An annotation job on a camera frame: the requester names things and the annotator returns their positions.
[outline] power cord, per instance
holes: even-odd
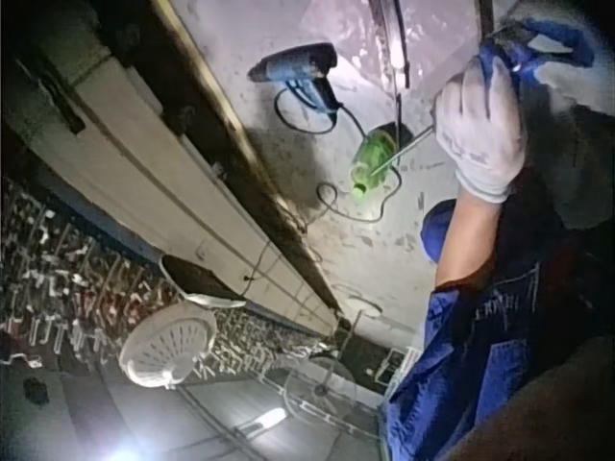
[[[267,240],[267,243],[265,243],[265,246],[262,247],[262,250],[260,251],[260,255],[258,255],[257,263],[252,268],[252,274],[250,274],[249,276],[243,276],[244,281],[247,281],[248,284],[243,289],[243,291],[239,294],[239,296],[245,296],[245,294],[248,292],[248,290],[252,286],[252,282],[254,280],[258,280],[258,278],[255,278],[255,274],[257,273],[258,267],[260,267],[260,264],[262,262],[262,258],[265,256],[265,252],[267,251],[271,243],[272,243],[271,240]]]
[[[325,130],[322,130],[320,132],[313,132],[313,131],[310,131],[310,130],[306,130],[304,128],[299,128],[297,125],[294,125],[294,124],[290,123],[282,115],[282,111],[280,110],[280,98],[287,91],[290,91],[308,109],[311,109],[311,110],[314,110],[314,111],[318,111],[318,108],[309,101],[309,99],[306,96],[306,93],[303,90],[303,87],[301,86],[300,83],[295,83],[295,85],[292,85],[290,82],[286,82],[286,88],[283,88],[280,91],[278,91],[278,94],[276,94],[276,97],[273,99],[273,110],[276,113],[276,115],[278,116],[278,118],[280,119],[280,121],[287,128],[289,128],[290,130],[292,130],[294,132],[304,133],[304,134],[327,134],[327,133],[332,132],[333,129],[337,126],[337,116],[334,119],[332,119],[332,123],[331,123],[330,127],[328,127]],[[346,114],[350,117],[350,119],[353,121],[353,123],[357,127],[358,132],[361,133],[361,137],[365,138],[365,136],[366,136],[365,131],[363,130],[363,127],[361,127],[361,124],[358,123],[358,120],[355,117],[355,115],[352,112],[350,112],[343,104],[339,105],[339,109],[343,110],[344,112],[346,112]]]
[[[400,175],[400,172],[397,171],[397,168],[395,168],[394,166],[391,166],[391,170],[393,171],[393,173],[397,177],[397,185],[395,186],[395,188],[392,191],[390,191],[382,199],[381,211],[380,211],[380,213],[379,213],[377,218],[374,218],[374,219],[356,218],[355,216],[351,216],[349,214],[342,213],[338,209],[333,208],[333,206],[337,202],[337,198],[339,197],[339,189],[337,189],[335,184],[332,184],[331,182],[319,182],[318,185],[316,186],[316,196],[318,197],[318,200],[320,201],[320,203],[323,204],[327,208],[325,210],[325,213],[322,213],[320,216],[318,216],[318,218],[321,218],[322,216],[324,216],[326,214],[327,211],[330,211],[331,213],[333,213],[333,214],[335,214],[337,216],[340,216],[342,218],[348,219],[350,221],[354,221],[356,223],[364,223],[364,224],[376,224],[376,223],[379,223],[382,220],[382,218],[384,217],[384,206],[386,205],[386,202],[388,202],[402,188],[402,183],[403,183],[402,182],[402,175]],[[333,200],[330,203],[327,203],[325,201],[325,198],[322,195],[321,190],[324,187],[328,187],[329,189],[331,189],[333,191]]]

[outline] green bottle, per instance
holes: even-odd
[[[412,138],[409,130],[402,125],[402,141]],[[386,179],[388,168],[372,175],[383,163],[398,152],[395,141],[395,124],[387,123],[369,132],[353,159],[350,176],[353,179],[353,195],[362,198],[368,190],[378,187]]]

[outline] plastic sheet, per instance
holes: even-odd
[[[367,80],[393,90],[380,0],[312,0],[301,27],[331,41]],[[434,93],[476,53],[474,0],[401,0],[410,89]]]

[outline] ceiling light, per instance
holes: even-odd
[[[273,410],[269,410],[264,415],[256,418],[255,423],[260,423],[263,428],[269,429],[286,418],[286,416],[286,410],[283,408],[274,408]]]

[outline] forearm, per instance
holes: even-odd
[[[501,204],[459,188],[455,211],[435,273],[435,287],[481,288],[492,269]]]

